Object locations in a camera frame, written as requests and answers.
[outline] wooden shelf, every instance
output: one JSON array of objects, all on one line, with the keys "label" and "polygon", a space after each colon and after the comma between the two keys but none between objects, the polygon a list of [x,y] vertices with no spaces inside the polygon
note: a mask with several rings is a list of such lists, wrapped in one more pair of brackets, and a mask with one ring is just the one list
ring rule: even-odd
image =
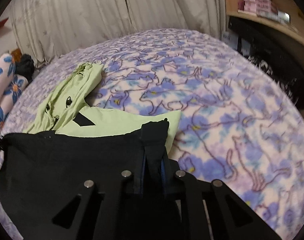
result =
[{"label": "wooden shelf", "polygon": [[240,17],[243,19],[261,23],[268,27],[274,28],[282,33],[285,33],[286,35],[290,36],[291,38],[304,45],[304,20],[299,16],[299,8],[293,0],[272,0],[281,11],[290,14],[290,26],[282,25],[280,23],[268,20],[263,17],[240,13],[237,11],[237,3],[239,1],[240,0],[226,0],[226,14],[228,16]]}]

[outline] green fabric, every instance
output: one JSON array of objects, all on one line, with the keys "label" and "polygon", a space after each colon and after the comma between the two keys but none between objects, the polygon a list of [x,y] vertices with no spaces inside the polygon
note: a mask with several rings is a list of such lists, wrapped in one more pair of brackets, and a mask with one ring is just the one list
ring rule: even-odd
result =
[{"label": "green fabric", "polygon": [[[57,130],[67,124],[84,106],[84,98],[101,81],[104,65],[83,63],[39,105],[34,122],[24,131],[38,133]],[[72,104],[66,106],[68,97]]]},{"label": "green fabric", "polygon": [[142,116],[117,109],[104,109],[90,106],[83,107],[80,113],[95,125],[79,126],[76,122],[70,121],[65,126],[57,129],[56,133],[76,137],[120,135],[140,129],[144,123],[150,121],[158,122],[167,118],[170,123],[168,137],[165,143],[167,152],[170,152],[181,117],[180,110],[156,116]]},{"label": "green fabric", "polygon": [[[170,126],[165,143],[167,152],[179,126],[181,111],[172,111],[157,116],[130,114],[117,109],[90,107],[84,98],[101,81],[104,65],[83,63],[39,105],[34,122],[24,131],[38,133],[56,130],[57,134],[76,137],[102,137],[120,135],[140,129],[141,125],[150,121],[158,122],[168,119]],[[72,104],[67,106],[68,98]],[[79,126],[73,121],[77,113],[81,113],[95,126]]]}]

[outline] floral pillow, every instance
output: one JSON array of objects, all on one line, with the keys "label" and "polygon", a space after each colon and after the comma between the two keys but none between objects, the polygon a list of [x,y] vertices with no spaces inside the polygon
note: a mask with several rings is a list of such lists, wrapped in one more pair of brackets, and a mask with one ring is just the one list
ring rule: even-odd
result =
[{"label": "floral pillow", "polygon": [[13,105],[18,100],[22,91],[28,85],[28,80],[21,75],[14,75],[13,80],[3,93],[3,98],[0,103],[0,130],[11,111]]},{"label": "floral pillow", "polygon": [[0,57],[0,101],[3,96],[4,90],[13,80],[15,72],[15,61],[14,58],[6,53]]}]

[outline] curtain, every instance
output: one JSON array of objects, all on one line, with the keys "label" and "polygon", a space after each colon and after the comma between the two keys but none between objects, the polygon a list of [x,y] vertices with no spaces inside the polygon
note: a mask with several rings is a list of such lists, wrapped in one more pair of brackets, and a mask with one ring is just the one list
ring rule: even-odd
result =
[{"label": "curtain", "polygon": [[38,65],[141,30],[180,28],[220,38],[225,0],[12,0],[17,44]]}]

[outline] bed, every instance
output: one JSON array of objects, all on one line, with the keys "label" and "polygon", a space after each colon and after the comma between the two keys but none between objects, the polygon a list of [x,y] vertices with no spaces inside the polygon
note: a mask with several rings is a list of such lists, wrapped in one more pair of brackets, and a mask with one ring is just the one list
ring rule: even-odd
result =
[{"label": "bed", "polygon": [[[206,34],[151,30],[70,52],[25,89],[1,134],[22,132],[83,61],[105,64],[89,105],[141,115],[181,109],[169,157],[198,179],[223,180],[282,239],[293,239],[304,224],[304,120],[272,79]],[[21,239],[1,204],[0,221]]]}]

